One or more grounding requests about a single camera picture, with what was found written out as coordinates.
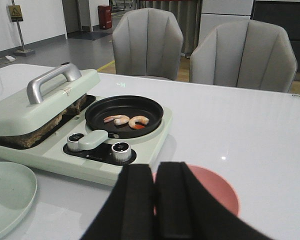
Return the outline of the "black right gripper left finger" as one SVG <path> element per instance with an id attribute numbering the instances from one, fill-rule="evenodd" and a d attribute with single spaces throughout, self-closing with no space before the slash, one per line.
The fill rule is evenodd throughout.
<path id="1" fill-rule="evenodd" d="M 82 240 L 153 240 L 155 191 L 147 164 L 123 166 Z"/>

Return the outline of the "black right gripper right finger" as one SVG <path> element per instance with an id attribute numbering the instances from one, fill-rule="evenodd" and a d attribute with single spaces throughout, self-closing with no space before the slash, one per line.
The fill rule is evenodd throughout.
<path id="1" fill-rule="evenodd" d="M 156 215 L 162 240 L 267 240 L 217 201 L 184 162 L 159 165 Z"/>

